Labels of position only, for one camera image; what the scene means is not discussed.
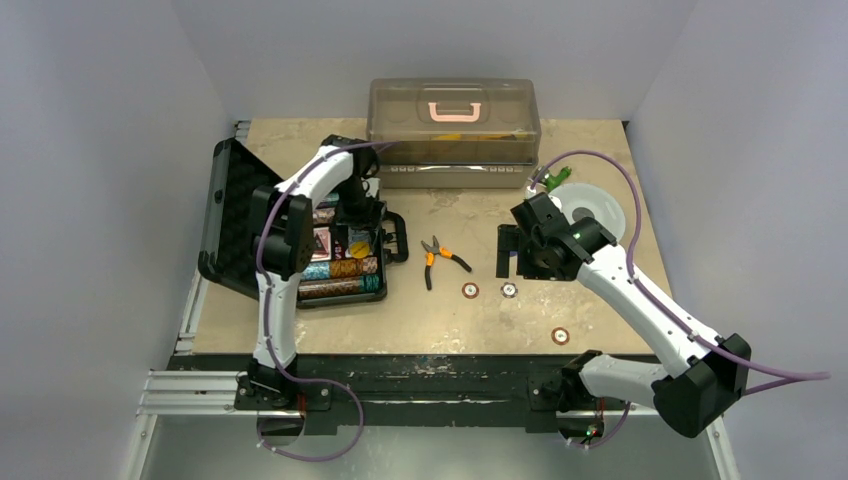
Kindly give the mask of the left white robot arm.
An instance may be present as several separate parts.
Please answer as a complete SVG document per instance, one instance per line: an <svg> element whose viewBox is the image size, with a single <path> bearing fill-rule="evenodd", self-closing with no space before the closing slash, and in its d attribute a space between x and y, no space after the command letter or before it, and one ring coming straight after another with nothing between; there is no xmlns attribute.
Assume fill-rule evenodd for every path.
<svg viewBox="0 0 848 480"><path fill-rule="evenodd" d="M380 146L331 135L292 177L254 196L259 326L247 380L272 408L292 405L306 383L288 369L297 356L298 287L315 251L313 213L336 193L334 219L339 226L378 235L385 207L365 183L378 169Z"/></svg>

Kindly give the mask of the bottom chip row brown green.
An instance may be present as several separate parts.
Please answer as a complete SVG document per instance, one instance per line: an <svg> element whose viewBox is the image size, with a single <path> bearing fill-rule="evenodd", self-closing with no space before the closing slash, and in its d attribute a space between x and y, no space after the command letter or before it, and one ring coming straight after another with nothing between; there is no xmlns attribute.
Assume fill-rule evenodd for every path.
<svg viewBox="0 0 848 480"><path fill-rule="evenodd" d="M369 294L382 288L382 281L376 274L356 277L311 280L301 282L298 287L300 299L330 298L357 294Z"/></svg>

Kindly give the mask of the translucent brown storage box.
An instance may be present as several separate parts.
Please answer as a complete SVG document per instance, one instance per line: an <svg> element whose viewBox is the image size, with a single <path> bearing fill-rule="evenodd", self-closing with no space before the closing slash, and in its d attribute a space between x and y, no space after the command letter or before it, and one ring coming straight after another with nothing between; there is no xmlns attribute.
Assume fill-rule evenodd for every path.
<svg viewBox="0 0 848 480"><path fill-rule="evenodd" d="M529 79L382 78L370 84L366 133L389 145L386 188L518 189L542 129Z"/></svg>

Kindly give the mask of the grey poker chip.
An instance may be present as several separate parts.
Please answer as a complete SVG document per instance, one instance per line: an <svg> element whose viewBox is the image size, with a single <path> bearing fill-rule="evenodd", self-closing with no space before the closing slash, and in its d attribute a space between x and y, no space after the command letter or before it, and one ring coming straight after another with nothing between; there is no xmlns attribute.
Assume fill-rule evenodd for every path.
<svg viewBox="0 0 848 480"><path fill-rule="evenodd" d="M500 288L501 294L505 298L515 298L518 293L517 285L512 282L505 282Z"/></svg>

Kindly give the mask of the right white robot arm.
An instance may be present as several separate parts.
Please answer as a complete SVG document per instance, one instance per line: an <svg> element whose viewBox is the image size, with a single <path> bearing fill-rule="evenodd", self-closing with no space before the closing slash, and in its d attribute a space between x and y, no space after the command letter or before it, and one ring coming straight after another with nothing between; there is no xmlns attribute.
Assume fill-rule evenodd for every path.
<svg viewBox="0 0 848 480"><path fill-rule="evenodd" d="M615 398L647 406L676 433L694 438L741 399L751 347L740 335L722 336L690 316L641 271L593 218L570 222L540 193L513 207L513 224L498 228L496 275L577 281L604 300L651 348L644 363L588 350L561 368L558 379L532 387L561 412Z"/></svg>

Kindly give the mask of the green toy figure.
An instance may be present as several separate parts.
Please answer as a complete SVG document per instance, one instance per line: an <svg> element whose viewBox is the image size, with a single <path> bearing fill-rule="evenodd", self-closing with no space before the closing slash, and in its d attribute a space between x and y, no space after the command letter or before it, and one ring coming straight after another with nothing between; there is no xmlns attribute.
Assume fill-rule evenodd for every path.
<svg viewBox="0 0 848 480"><path fill-rule="evenodd" d="M548 169L542 176L540 183L546 191L550 192L564 183L571 175L572 168L569 166L564 166L558 171Z"/></svg>

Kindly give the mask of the white filament spool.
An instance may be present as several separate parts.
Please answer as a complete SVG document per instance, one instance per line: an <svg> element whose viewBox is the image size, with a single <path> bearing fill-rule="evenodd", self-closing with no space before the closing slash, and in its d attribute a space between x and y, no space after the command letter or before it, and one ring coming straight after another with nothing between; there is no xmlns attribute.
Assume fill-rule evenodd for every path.
<svg viewBox="0 0 848 480"><path fill-rule="evenodd" d="M607 191L587 183L567 183L554 188L549 195L570 223L593 218L620 241L626 232L624 211Z"/></svg>

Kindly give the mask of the orange big blind button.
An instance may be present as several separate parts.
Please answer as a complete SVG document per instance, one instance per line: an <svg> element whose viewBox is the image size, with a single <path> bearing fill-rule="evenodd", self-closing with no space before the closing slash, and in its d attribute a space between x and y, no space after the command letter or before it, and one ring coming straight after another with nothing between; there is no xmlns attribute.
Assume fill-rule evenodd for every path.
<svg viewBox="0 0 848 480"><path fill-rule="evenodd" d="M349 257L364 259L372 255L372 248L367 241L351 243L348 249Z"/></svg>

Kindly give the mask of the red poker chip front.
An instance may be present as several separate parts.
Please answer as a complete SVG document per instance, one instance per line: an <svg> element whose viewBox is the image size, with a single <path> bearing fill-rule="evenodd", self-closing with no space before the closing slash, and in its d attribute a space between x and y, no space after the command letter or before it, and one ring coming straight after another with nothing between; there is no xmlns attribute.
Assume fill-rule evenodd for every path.
<svg viewBox="0 0 848 480"><path fill-rule="evenodd" d="M551 331L551 340L557 345L566 345L570 341L570 333L563 327L554 328Z"/></svg>

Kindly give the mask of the red poker chip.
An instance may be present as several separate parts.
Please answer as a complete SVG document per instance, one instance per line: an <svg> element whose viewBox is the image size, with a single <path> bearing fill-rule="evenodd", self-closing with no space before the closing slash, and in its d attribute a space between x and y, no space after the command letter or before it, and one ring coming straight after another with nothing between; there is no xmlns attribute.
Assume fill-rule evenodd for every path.
<svg viewBox="0 0 848 480"><path fill-rule="evenodd" d="M563 327L554 328L551 331L551 340L557 345L566 345L570 341L570 333Z"/></svg>
<svg viewBox="0 0 848 480"><path fill-rule="evenodd" d="M479 295L479 287L474 282L467 282L462 286L462 294L467 299L474 299Z"/></svg>

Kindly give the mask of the black poker chip case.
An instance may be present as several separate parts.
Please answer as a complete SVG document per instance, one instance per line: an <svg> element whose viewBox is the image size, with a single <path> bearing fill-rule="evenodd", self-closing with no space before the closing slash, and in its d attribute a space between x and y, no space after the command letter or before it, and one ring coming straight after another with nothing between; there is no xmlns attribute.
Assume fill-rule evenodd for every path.
<svg viewBox="0 0 848 480"><path fill-rule="evenodd" d="M219 142L198 258L208 281L258 298L290 280L302 309L379 301L409 257L404 219L380 197L381 142L326 137L284 179L239 140Z"/></svg>

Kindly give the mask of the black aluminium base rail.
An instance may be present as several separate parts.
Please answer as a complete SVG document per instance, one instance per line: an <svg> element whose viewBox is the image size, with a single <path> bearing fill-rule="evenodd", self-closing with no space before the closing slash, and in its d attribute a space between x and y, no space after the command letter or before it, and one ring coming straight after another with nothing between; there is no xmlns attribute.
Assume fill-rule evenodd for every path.
<svg viewBox="0 0 848 480"><path fill-rule="evenodd" d="M307 435L343 426L509 427L576 433L614 424L624 401L592 400L561 412L531 389L559 377L565 355L301 354L295 373L309 379L283 406L248 386L249 357L174 356L149 374L139 411L150 415L230 415L302 421Z"/></svg>

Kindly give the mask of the blue playing card deck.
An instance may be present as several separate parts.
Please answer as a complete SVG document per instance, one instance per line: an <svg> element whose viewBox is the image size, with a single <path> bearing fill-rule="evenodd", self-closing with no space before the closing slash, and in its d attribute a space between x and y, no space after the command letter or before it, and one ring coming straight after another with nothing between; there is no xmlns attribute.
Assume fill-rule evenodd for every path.
<svg viewBox="0 0 848 480"><path fill-rule="evenodd" d="M367 241L372 248L372 255L373 255L373 246L372 246L373 240L372 240L371 232L368 231L368 230L349 229L348 230L347 247L345 249L345 257L346 258L350 258L349 253L348 253L348 249L349 249L350 244L354 243L354 242L358 242L358 241Z"/></svg>

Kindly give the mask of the red playing card deck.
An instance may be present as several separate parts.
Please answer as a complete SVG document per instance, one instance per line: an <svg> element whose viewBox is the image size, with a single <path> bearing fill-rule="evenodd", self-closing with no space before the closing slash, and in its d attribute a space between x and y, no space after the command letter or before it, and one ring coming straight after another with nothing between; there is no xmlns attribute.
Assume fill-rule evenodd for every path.
<svg viewBox="0 0 848 480"><path fill-rule="evenodd" d="M313 229L314 250L312 262L325 262L333 259L333 241L330 229L326 226Z"/></svg>

